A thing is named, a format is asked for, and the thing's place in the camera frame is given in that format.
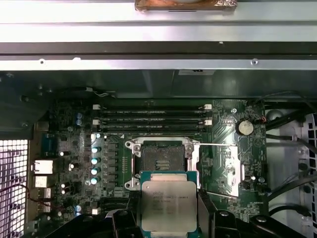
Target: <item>black cable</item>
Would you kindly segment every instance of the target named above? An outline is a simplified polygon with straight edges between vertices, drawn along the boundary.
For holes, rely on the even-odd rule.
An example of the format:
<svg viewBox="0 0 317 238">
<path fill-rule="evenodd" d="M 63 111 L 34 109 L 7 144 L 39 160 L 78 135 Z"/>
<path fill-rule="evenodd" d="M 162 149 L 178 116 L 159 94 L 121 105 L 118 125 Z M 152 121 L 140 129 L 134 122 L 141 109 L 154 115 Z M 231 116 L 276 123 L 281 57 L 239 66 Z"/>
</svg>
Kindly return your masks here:
<svg viewBox="0 0 317 238">
<path fill-rule="evenodd" d="M 267 201 L 271 201 L 273 200 L 274 198 L 278 197 L 279 195 L 285 193 L 285 192 L 288 192 L 294 188 L 297 188 L 299 186 L 302 186 L 306 183 L 309 183 L 309 182 L 313 182 L 313 181 L 316 181 L 317 180 L 317 175 L 308 175 L 307 177 L 305 178 L 300 178 L 296 181 L 293 181 L 293 182 L 289 182 L 288 184 L 284 185 L 281 189 L 279 189 L 278 191 L 275 191 L 273 193 L 271 193 L 269 196 L 267 196 Z"/>
<path fill-rule="evenodd" d="M 302 95 L 300 92 L 297 92 L 297 91 L 281 91 L 281 92 L 275 92 L 275 93 L 266 94 L 266 95 L 263 95 L 262 97 L 259 97 L 258 99 L 256 99 L 253 102 L 253 105 L 255 105 L 256 103 L 258 103 L 259 101 L 261 101 L 261 100 L 263 100 L 265 98 L 272 97 L 272 96 L 277 96 L 277 95 L 282 95 L 282 94 L 295 94 L 295 95 L 298 95 L 303 100 L 303 102 L 305 102 L 313 110 L 313 112 L 317 113 L 317 108 L 312 103 L 310 103 L 310 101 L 307 100 L 307 98 L 304 95 Z"/>
<path fill-rule="evenodd" d="M 268 214 L 272 216 L 273 214 L 284 211 L 284 210 L 293 210 L 296 211 L 298 214 L 303 215 L 305 217 L 311 217 L 311 213 L 307 207 L 297 205 L 297 204 L 290 204 L 290 205 L 284 205 L 284 206 L 279 206 L 275 207 L 274 209 L 270 210 Z"/>
<path fill-rule="evenodd" d="M 266 130 L 272 130 L 275 128 L 279 128 L 287 123 L 290 123 L 291 121 L 300 119 L 302 117 L 305 117 L 306 115 L 312 113 L 312 109 L 310 108 L 306 108 L 306 109 L 300 109 L 300 110 L 296 110 L 294 112 L 291 112 L 287 115 L 284 115 L 280 118 L 276 118 L 272 121 L 269 121 L 266 125 L 265 128 Z"/>
<path fill-rule="evenodd" d="M 286 141 L 294 141 L 294 142 L 299 142 L 303 145 L 305 145 L 309 150 L 317 154 L 317 148 L 310 143 L 307 143 L 301 138 L 296 138 L 296 140 L 293 140 L 292 136 L 284 136 L 284 135 L 271 135 L 271 134 L 266 134 L 266 137 L 269 139 L 274 139 L 274 140 L 286 140 Z"/>
</svg>

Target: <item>solid capacitor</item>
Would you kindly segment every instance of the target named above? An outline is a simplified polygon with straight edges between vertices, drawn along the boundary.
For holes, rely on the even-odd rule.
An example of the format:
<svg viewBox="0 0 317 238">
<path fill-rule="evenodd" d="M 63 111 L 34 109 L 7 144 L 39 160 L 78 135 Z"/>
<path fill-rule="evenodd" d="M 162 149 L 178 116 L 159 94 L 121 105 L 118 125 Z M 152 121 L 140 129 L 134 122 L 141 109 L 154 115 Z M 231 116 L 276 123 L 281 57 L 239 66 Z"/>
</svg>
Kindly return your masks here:
<svg viewBox="0 0 317 238">
<path fill-rule="evenodd" d="M 96 175 L 97 173 L 99 173 L 100 172 L 100 169 L 99 168 L 93 168 L 92 170 L 91 170 L 91 174 L 92 175 Z"/>
<path fill-rule="evenodd" d="M 99 182 L 99 178 L 98 177 L 94 177 L 94 178 L 92 178 L 91 180 L 90 180 L 90 182 L 91 182 L 91 184 L 92 185 L 96 185 L 98 182 Z"/>
<path fill-rule="evenodd" d="M 100 158 L 92 158 L 91 159 L 91 163 L 93 164 L 93 165 L 96 165 L 97 163 L 99 163 L 100 162 Z"/>
<path fill-rule="evenodd" d="M 82 124 L 83 124 L 83 122 L 82 122 L 80 119 L 77 119 L 77 120 L 76 120 L 76 125 L 81 126 Z"/>
<path fill-rule="evenodd" d="M 77 113 L 76 118 L 81 119 L 81 118 L 83 118 L 83 115 L 81 113 Z"/>
<path fill-rule="evenodd" d="M 91 149 L 91 152 L 93 152 L 93 153 L 97 153 L 97 152 L 99 152 L 99 151 L 101 151 L 101 148 L 100 148 L 100 147 L 93 147 L 93 148 Z"/>
</svg>

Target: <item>screw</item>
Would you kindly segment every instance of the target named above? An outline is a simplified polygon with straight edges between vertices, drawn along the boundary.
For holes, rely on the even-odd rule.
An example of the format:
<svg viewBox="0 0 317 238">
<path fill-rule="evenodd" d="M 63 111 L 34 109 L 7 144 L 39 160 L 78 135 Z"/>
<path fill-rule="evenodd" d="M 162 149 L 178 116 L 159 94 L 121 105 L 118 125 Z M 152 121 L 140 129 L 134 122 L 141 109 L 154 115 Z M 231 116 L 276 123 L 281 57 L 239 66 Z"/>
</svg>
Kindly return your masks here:
<svg viewBox="0 0 317 238">
<path fill-rule="evenodd" d="M 22 122 L 21 126 L 22 126 L 22 127 L 28 127 L 29 124 L 28 124 L 27 122 Z"/>
<path fill-rule="evenodd" d="M 265 182 L 265 178 L 259 177 L 259 182 L 260 182 L 260 183 L 264 183 L 264 182 Z"/>
<path fill-rule="evenodd" d="M 305 221 L 305 222 L 308 222 L 309 221 L 309 217 L 302 216 L 302 220 Z"/>
<path fill-rule="evenodd" d="M 222 215 L 223 217 L 227 217 L 227 216 L 229 216 L 229 213 L 226 211 L 221 211 L 220 215 Z"/>
<path fill-rule="evenodd" d="M 141 147 L 140 147 L 139 145 L 135 145 L 135 146 L 134 146 L 134 150 L 135 150 L 135 151 L 140 151 L 140 149 L 141 149 Z"/>
<path fill-rule="evenodd" d="M 265 217 L 257 217 L 257 221 L 258 222 L 266 222 L 266 218 Z"/>
<path fill-rule="evenodd" d="M 193 147 L 191 145 L 186 145 L 185 150 L 186 151 L 192 151 Z"/>
<path fill-rule="evenodd" d="M 259 63 L 258 59 L 251 60 L 252 65 L 257 65 Z"/>
</svg>

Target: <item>capacitor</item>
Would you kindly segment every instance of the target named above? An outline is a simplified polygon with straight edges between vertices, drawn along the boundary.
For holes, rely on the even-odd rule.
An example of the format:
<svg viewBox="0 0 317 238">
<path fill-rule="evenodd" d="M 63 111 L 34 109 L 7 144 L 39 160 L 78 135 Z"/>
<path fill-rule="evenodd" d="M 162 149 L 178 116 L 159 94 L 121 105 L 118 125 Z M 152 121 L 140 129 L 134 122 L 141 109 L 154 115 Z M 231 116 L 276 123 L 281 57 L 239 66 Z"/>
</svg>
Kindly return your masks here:
<svg viewBox="0 0 317 238">
<path fill-rule="evenodd" d="M 80 119 L 76 120 L 76 125 L 81 126 L 83 124 L 83 122 Z"/>
<path fill-rule="evenodd" d="M 98 174 L 100 172 L 100 168 L 93 168 L 92 170 L 91 170 L 91 174 L 92 175 L 96 175 L 96 174 Z"/>
<path fill-rule="evenodd" d="M 81 206 L 77 205 L 75 207 L 75 212 L 81 212 L 81 210 L 82 210 Z"/>
<path fill-rule="evenodd" d="M 61 191 L 61 194 L 66 194 L 66 193 L 68 193 L 70 191 L 70 189 L 68 188 L 68 187 L 66 187 L 65 189 L 63 189 L 62 191 Z"/>
<path fill-rule="evenodd" d="M 72 131 L 74 130 L 74 128 L 73 128 L 72 126 L 69 126 L 69 127 L 67 128 L 67 130 L 68 130 L 69 132 L 72 132 Z"/>
<path fill-rule="evenodd" d="M 61 152 L 59 153 L 59 155 L 60 155 L 60 156 L 68 156 L 68 155 L 70 155 L 70 152 L 68 152 L 68 151 L 61 151 Z"/>
<path fill-rule="evenodd" d="M 93 178 L 91 178 L 90 183 L 92 185 L 95 185 L 95 184 L 97 184 L 99 182 L 99 180 L 100 180 L 99 177 L 93 177 Z"/>
<path fill-rule="evenodd" d="M 100 147 L 93 147 L 93 148 L 91 149 L 91 152 L 93 152 L 93 153 L 97 153 L 97 152 L 99 152 L 99 151 L 101 151 L 101 148 L 100 148 Z"/>
<path fill-rule="evenodd" d="M 70 182 L 62 183 L 60 185 L 61 188 L 66 188 L 66 187 L 69 187 L 69 186 L 70 186 Z"/>
<path fill-rule="evenodd" d="M 100 162 L 100 158 L 92 158 L 91 159 L 91 163 L 93 164 L 93 165 L 96 165 L 97 163 L 99 163 Z"/>
<path fill-rule="evenodd" d="M 71 163 L 69 164 L 69 167 L 73 170 L 74 168 L 79 168 L 79 163 Z"/>
<path fill-rule="evenodd" d="M 81 119 L 81 118 L 83 118 L 83 115 L 81 113 L 77 113 L 76 118 Z"/>
</svg>

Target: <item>screw hole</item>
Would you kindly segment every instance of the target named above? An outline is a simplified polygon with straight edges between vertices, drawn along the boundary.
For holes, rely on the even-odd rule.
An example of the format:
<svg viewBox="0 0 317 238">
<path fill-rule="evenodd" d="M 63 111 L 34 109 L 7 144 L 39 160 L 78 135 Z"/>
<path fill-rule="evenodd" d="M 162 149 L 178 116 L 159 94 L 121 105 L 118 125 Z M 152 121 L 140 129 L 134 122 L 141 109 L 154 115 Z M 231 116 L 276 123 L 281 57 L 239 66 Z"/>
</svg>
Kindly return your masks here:
<svg viewBox="0 0 317 238">
<path fill-rule="evenodd" d="M 252 61 L 251 61 L 251 64 L 252 65 L 257 65 L 259 63 L 259 61 L 257 60 L 257 59 L 253 59 Z"/>
</svg>

